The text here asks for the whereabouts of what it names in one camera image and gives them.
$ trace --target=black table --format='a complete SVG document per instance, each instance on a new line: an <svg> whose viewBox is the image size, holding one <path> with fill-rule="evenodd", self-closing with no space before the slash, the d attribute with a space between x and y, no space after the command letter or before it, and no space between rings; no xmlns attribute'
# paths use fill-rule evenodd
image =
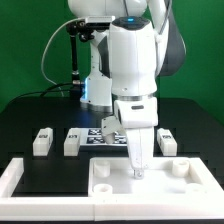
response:
<svg viewBox="0 0 224 224"><path fill-rule="evenodd" d="M109 115L82 109L78 101L69 98L20 98L8 105L0 114L0 174L15 157L24 158L25 169L13 196L87 196L89 159L127 156L127 148L94 146L89 150L83 146L78 157L66 158L64 140L68 129L100 127L101 119ZM159 99L158 115L157 128L170 129L178 143L178 156L200 157L224 188L224 127L187 99ZM46 158L33 157L32 142L38 131L46 127L54 129L49 154ZM154 154L162 156L156 141ZM179 222L222 223L222 220L142 223Z"/></svg>

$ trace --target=green backdrop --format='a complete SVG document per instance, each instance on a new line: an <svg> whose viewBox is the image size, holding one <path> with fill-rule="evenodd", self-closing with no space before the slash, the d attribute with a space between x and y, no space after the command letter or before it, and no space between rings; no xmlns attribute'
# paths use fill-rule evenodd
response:
<svg viewBox="0 0 224 224"><path fill-rule="evenodd" d="M193 99L224 124L224 0L173 0L173 9L187 57L176 75L157 79L157 94ZM41 56L51 34L72 18L67 0L0 1L0 111L20 94L51 86L41 76ZM89 72L88 44L79 44L78 53L84 78ZM57 83L70 81L65 30L49 50L46 73Z"/></svg>

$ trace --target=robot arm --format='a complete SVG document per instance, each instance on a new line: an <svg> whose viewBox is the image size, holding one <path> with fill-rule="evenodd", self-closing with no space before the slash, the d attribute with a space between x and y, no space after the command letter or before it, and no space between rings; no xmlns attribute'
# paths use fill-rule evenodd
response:
<svg viewBox="0 0 224 224"><path fill-rule="evenodd" d="M158 123L157 100L153 94L157 89L155 77L160 73L166 55L171 2L128 0L125 6L125 0L91 3L89 0L69 0L70 8L77 16L89 13L89 16L116 17L109 28L108 49L111 92L117 100L114 102L114 116L102 121L102 135L106 142L111 143L113 132L126 134L136 178L143 178L144 170L149 168L153 158L154 126ZM147 4L153 24L139 17Z"/></svg>

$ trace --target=small white block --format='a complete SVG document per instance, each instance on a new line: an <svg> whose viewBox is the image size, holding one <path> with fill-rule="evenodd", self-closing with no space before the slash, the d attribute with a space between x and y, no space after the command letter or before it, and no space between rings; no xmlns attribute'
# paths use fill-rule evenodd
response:
<svg viewBox="0 0 224 224"><path fill-rule="evenodd" d="M64 142L64 156L77 156L80 147L80 128L71 128Z"/></svg>
<svg viewBox="0 0 224 224"><path fill-rule="evenodd" d="M157 141L164 156L177 155L177 143L170 130L160 128L157 131Z"/></svg>
<svg viewBox="0 0 224 224"><path fill-rule="evenodd" d="M53 141L53 129L40 129L35 141L33 142L34 156L47 156Z"/></svg>

